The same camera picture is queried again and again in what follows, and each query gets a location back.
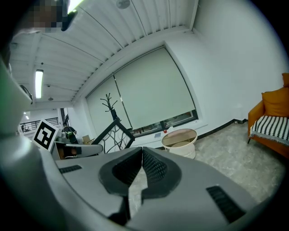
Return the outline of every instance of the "window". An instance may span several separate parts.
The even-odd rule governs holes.
[[[106,94],[121,123],[136,137],[197,119],[196,109],[174,60],[164,47],[126,64],[87,96],[93,125],[101,134],[112,115]]]
[[[178,116],[174,116],[167,120],[164,120],[163,121],[164,127],[161,126],[161,122],[158,122],[158,123],[146,126],[146,127],[134,129],[131,131],[131,133],[134,135],[134,137],[140,137],[140,136],[160,132],[163,130],[167,130],[171,126],[173,127],[180,126],[182,124],[185,124],[185,123],[197,120],[197,119],[198,117],[197,117],[196,110],[193,110],[193,111],[189,111]]]

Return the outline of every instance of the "orange cushion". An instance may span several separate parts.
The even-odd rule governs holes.
[[[289,88],[289,73],[283,73],[283,87]]]
[[[289,117],[289,88],[262,93],[265,115]]]

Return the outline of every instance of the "railing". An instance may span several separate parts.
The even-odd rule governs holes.
[[[50,119],[45,119],[47,122],[51,123],[52,125],[58,125],[58,118],[50,118]],[[32,121],[32,122],[26,122],[26,123],[21,123],[20,128],[22,129],[23,132],[29,132],[33,131],[37,128],[38,124],[40,123],[40,120],[37,121]]]

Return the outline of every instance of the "ceiling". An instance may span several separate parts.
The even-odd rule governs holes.
[[[84,0],[65,32],[22,34],[11,43],[13,77],[34,94],[34,73],[44,70],[37,103],[72,101],[90,76],[117,52],[166,29],[190,27],[192,0]]]

